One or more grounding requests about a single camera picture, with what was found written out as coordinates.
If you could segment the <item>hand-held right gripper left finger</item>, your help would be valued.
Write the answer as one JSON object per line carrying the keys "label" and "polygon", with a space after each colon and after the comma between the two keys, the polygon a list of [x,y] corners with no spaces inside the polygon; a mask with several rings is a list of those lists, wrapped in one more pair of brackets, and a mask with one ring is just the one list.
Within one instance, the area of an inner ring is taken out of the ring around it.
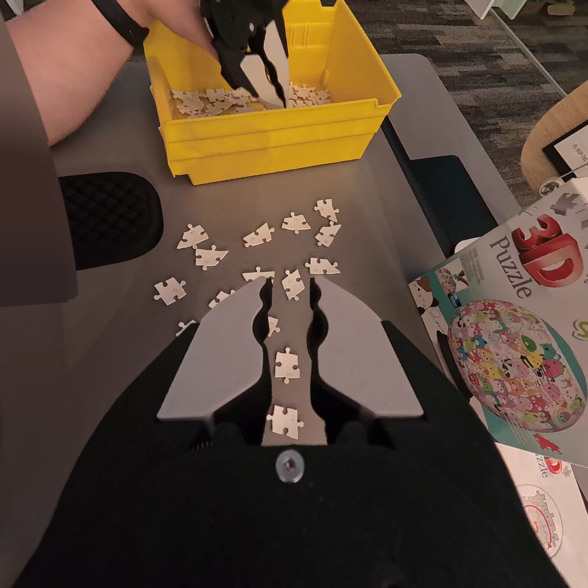
{"label": "hand-held right gripper left finger", "polygon": [[159,409],[160,421],[198,421],[209,434],[233,423],[245,441],[262,441],[272,398],[264,343],[272,290],[271,278],[259,277],[204,316]]}

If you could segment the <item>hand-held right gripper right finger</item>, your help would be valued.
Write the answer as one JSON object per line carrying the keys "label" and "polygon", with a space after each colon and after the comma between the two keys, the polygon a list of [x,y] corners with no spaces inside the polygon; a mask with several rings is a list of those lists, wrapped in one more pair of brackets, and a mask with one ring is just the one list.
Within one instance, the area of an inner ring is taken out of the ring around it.
{"label": "hand-held right gripper right finger", "polygon": [[334,442],[348,422],[370,430],[377,420],[422,417],[379,316],[325,276],[311,279],[310,303],[311,404],[326,440]]}

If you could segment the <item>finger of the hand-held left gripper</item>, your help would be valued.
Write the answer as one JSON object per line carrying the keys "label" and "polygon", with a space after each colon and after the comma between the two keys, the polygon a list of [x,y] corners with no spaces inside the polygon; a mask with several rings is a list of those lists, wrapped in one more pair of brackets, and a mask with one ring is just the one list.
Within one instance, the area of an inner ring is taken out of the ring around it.
{"label": "finger of the hand-held left gripper", "polygon": [[219,63],[232,89],[243,88],[264,104],[281,103],[281,51],[219,51]]}
{"label": "finger of the hand-held left gripper", "polygon": [[263,36],[263,59],[272,91],[268,91],[263,103],[271,109],[287,108],[289,103],[288,44],[283,19],[272,20]]}

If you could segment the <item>pile of puzzle pieces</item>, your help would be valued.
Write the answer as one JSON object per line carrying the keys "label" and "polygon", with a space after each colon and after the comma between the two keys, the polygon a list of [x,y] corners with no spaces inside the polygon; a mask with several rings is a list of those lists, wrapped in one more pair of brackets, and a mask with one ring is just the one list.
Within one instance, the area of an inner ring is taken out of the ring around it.
{"label": "pile of puzzle pieces", "polygon": [[[211,118],[214,116],[248,114],[267,111],[267,105],[253,97],[245,89],[206,89],[203,92],[172,90],[170,99],[181,117],[186,119]],[[315,86],[289,84],[288,107],[314,107],[331,104],[328,89]]]}

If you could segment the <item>yellow plastic bin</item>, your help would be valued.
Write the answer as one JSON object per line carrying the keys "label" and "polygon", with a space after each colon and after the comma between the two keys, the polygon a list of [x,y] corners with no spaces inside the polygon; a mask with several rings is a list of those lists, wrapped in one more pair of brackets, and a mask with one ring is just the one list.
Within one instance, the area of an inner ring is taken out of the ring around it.
{"label": "yellow plastic bin", "polygon": [[344,1],[290,1],[284,10],[294,85],[330,103],[190,118],[172,91],[228,88],[204,49],[154,23],[144,42],[159,132],[173,176],[194,185],[360,158],[401,93]]}

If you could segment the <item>spread of white jigsaw pieces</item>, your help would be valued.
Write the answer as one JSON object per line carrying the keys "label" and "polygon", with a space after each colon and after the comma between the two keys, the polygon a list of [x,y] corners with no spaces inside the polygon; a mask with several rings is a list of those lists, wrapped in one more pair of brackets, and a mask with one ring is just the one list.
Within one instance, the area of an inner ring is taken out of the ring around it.
{"label": "spread of white jigsaw pieces", "polygon": [[[293,211],[288,209],[287,212],[288,214],[280,219],[281,225],[278,225],[276,220],[270,220],[243,237],[242,244],[245,248],[241,250],[241,253],[249,251],[253,254],[253,258],[245,259],[244,275],[246,277],[245,282],[240,284],[240,288],[259,277],[269,277],[272,280],[272,305],[268,310],[269,333],[264,342],[268,350],[272,398],[263,437],[269,423],[275,434],[298,440],[299,429],[305,426],[304,411],[298,409],[295,401],[278,403],[277,400],[280,395],[283,395],[286,386],[290,385],[294,392],[298,392],[300,386],[309,382],[311,360],[306,346],[306,334],[312,321],[312,311],[308,306],[308,284],[309,279],[317,276],[312,271],[316,270],[319,258],[321,256],[325,258],[327,254],[318,253],[321,246],[317,245],[313,234],[322,234],[322,229],[311,228],[309,221],[312,217],[305,218],[308,211],[304,210],[302,205],[296,205]],[[232,290],[222,298],[216,297],[216,305],[238,290]],[[194,334],[201,320],[194,325]],[[173,374],[171,383],[179,366]],[[157,420],[162,423],[172,423],[158,419],[159,409],[156,414]],[[260,445],[262,441],[248,443]]]}

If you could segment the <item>person's left forearm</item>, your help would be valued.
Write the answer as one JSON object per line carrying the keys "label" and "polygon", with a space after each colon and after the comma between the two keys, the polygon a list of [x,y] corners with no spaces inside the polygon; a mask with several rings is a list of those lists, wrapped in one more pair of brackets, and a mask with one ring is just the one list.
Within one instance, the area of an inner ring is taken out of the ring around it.
{"label": "person's left forearm", "polygon": [[47,1],[6,27],[49,146],[87,120],[133,51],[92,1]]}

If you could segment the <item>colourful puzzle box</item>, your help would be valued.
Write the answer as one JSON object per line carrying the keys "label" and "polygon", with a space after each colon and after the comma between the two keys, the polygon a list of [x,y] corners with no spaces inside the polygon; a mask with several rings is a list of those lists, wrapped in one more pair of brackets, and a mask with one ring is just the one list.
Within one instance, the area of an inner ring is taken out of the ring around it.
{"label": "colourful puzzle box", "polygon": [[587,178],[409,283],[444,369],[504,445],[587,467]]}

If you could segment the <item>person's left hand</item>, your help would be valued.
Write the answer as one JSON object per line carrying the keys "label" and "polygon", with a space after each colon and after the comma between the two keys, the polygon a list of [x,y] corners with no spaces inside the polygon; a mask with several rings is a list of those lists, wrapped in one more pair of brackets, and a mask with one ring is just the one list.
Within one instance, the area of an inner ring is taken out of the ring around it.
{"label": "person's left hand", "polygon": [[201,15],[199,1],[118,1],[125,12],[143,28],[156,21],[218,60],[212,36]]}

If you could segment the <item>black wristband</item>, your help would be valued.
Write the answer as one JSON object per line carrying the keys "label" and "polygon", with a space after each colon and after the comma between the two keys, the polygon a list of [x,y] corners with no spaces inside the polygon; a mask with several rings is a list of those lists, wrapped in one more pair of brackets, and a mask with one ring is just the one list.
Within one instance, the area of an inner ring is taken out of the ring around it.
{"label": "black wristband", "polygon": [[91,1],[114,30],[136,51],[143,49],[149,28],[141,26],[118,1]]}

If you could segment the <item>black quilted pad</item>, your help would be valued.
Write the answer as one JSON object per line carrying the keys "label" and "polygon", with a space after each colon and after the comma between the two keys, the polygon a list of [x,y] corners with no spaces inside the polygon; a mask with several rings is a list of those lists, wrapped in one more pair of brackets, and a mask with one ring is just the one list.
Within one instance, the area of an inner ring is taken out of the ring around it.
{"label": "black quilted pad", "polygon": [[62,176],[58,182],[76,270],[130,261],[158,245],[164,216],[147,179],[111,171]]}

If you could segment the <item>white printed leaflet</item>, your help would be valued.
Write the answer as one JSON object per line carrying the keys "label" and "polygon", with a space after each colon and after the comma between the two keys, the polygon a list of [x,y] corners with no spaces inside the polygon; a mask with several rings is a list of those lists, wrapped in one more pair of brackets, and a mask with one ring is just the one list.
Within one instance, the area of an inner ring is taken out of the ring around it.
{"label": "white printed leaflet", "polygon": [[587,580],[587,511],[571,466],[496,444],[536,537],[562,575]]}

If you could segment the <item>wooden easel board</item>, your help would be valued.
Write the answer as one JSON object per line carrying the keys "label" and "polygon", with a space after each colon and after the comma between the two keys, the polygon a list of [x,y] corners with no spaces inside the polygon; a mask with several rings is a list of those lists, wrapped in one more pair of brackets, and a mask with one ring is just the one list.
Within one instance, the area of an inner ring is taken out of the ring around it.
{"label": "wooden easel board", "polygon": [[587,82],[556,103],[531,130],[520,157],[520,167],[528,186],[537,194],[541,184],[556,176],[543,148],[587,121]]}

